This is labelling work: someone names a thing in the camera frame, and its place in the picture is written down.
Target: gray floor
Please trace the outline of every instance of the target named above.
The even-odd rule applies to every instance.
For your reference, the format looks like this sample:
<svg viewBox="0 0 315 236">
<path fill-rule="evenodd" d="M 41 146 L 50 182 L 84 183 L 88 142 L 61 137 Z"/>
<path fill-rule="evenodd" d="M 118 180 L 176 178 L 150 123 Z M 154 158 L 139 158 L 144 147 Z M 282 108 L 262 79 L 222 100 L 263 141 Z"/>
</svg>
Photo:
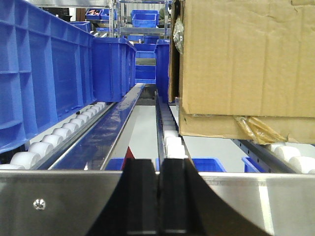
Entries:
<svg viewBox="0 0 315 236">
<path fill-rule="evenodd" d="M 129 146 L 136 158 L 155 159 L 158 157 L 155 107 L 137 106 L 136 109 L 139 109 L 139 114 Z M 172 110 L 178 117 L 176 108 L 173 107 Z M 184 140 L 192 157 L 216 157 L 226 171 L 244 171 L 241 159 L 246 155 L 232 141 L 189 136 L 185 136 Z"/>
</svg>

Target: blue plastic crate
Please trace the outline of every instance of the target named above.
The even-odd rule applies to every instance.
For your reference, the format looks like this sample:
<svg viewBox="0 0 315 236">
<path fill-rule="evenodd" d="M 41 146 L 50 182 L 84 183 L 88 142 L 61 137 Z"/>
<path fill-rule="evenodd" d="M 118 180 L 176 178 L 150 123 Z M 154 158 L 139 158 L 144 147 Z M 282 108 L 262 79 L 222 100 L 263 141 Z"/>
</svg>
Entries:
<svg viewBox="0 0 315 236">
<path fill-rule="evenodd" d="M 144 36 L 144 43 L 145 44 L 156 44 L 158 41 L 158 36 Z"/>
<path fill-rule="evenodd" d="M 129 63 L 131 48 L 135 51 L 124 38 L 93 39 L 94 94 L 99 101 L 119 102 L 129 91 L 127 67 L 133 63 Z"/>
<path fill-rule="evenodd" d="M 132 10 L 130 14 L 131 19 L 133 18 L 134 14 L 155 14 L 157 16 L 156 25 L 158 25 L 159 12 L 157 10 Z"/>
<path fill-rule="evenodd" d="M 199 172 L 226 172 L 225 168 L 217 158 L 192 158 Z M 159 161 L 156 159 L 156 170 L 159 171 Z"/>
<path fill-rule="evenodd" d="M 128 35 L 128 40 L 129 41 L 143 41 L 143 35 Z"/>
<path fill-rule="evenodd" d="M 109 21 L 109 9 L 102 9 L 101 13 L 100 13 L 100 18 L 102 20 L 106 20 Z M 117 11 L 114 10 L 114 20 L 117 20 Z"/>
<path fill-rule="evenodd" d="M 134 47 L 137 49 L 136 58 L 156 58 L 156 44 L 136 43 Z"/>
<path fill-rule="evenodd" d="M 156 20 L 156 14 L 134 14 L 131 21 L 135 28 L 155 28 Z"/>
<path fill-rule="evenodd" d="M 128 52 L 128 65 L 126 67 L 126 75 L 129 77 L 129 87 L 132 88 L 135 85 L 135 77 L 136 77 L 136 49 L 134 47 L 129 48 Z"/>
<path fill-rule="evenodd" d="M 244 173 L 265 173 L 266 171 L 254 162 L 250 157 L 243 157 L 242 161 L 244 162 Z"/>
<path fill-rule="evenodd" d="M 69 23 L 88 33 L 91 32 L 91 23 L 89 21 L 72 21 Z"/>
<path fill-rule="evenodd" d="M 97 10 L 98 11 L 98 15 L 89 15 L 88 12 L 91 10 Z M 85 13 L 85 18 L 87 20 L 100 20 L 100 15 L 101 15 L 102 9 L 101 8 L 89 8 L 87 10 L 87 12 Z"/>
<path fill-rule="evenodd" d="M 0 153 L 95 100 L 93 36 L 26 1 L 2 3 Z"/>
<path fill-rule="evenodd" d="M 116 157 L 109 160 L 105 170 L 106 171 L 120 171 L 124 163 L 123 157 Z"/>
<path fill-rule="evenodd" d="M 169 39 L 160 39 L 157 42 L 157 91 L 163 102 L 168 102 L 168 64 Z"/>
<path fill-rule="evenodd" d="M 143 79 L 135 79 L 135 83 L 141 83 L 141 84 L 149 84 L 149 85 L 155 85 L 156 80 L 143 80 Z"/>
<path fill-rule="evenodd" d="M 155 65 L 136 65 L 136 79 L 155 80 L 156 66 Z"/>
<path fill-rule="evenodd" d="M 96 28 L 98 32 L 109 32 L 109 28 Z"/>
</svg>

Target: cardboard box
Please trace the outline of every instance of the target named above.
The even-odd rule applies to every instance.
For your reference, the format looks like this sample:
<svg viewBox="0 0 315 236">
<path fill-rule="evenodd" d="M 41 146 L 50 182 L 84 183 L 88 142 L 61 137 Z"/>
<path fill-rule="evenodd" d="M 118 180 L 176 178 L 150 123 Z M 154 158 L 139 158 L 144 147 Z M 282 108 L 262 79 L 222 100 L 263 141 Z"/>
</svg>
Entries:
<svg viewBox="0 0 315 236">
<path fill-rule="evenodd" d="M 313 0 L 175 0 L 184 53 L 171 42 L 169 98 L 183 135 L 248 139 L 255 116 L 290 142 L 315 143 Z"/>
</svg>

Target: person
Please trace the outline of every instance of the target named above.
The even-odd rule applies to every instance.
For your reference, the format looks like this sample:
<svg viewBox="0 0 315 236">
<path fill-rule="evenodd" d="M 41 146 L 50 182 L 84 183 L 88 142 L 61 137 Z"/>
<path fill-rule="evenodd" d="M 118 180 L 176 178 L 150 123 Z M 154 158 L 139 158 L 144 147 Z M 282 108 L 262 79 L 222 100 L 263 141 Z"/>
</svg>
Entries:
<svg viewBox="0 0 315 236">
<path fill-rule="evenodd" d="M 169 4 L 167 7 L 168 21 L 169 22 L 171 20 L 171 11 L 172 11 L 172 4 Z M 164 25 L 164 19 L 165 19 L 165 7 L 162 7 L 159 11 L 158 24 Z"/>
</svg>

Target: screw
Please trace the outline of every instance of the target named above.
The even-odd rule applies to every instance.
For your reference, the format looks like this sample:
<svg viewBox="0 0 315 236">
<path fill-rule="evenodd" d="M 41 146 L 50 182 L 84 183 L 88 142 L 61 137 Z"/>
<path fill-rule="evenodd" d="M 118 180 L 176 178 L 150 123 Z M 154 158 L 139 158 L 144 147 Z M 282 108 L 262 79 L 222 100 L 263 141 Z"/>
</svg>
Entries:
<svg viewBox="0 0 315 236">
<path fill-rule="evenodd" d="M 46 202 L 42 198 L 38 198 L 33 202 L 33 207 L 35 210 L 45 210 L 46 208 Z"/>
</svg>

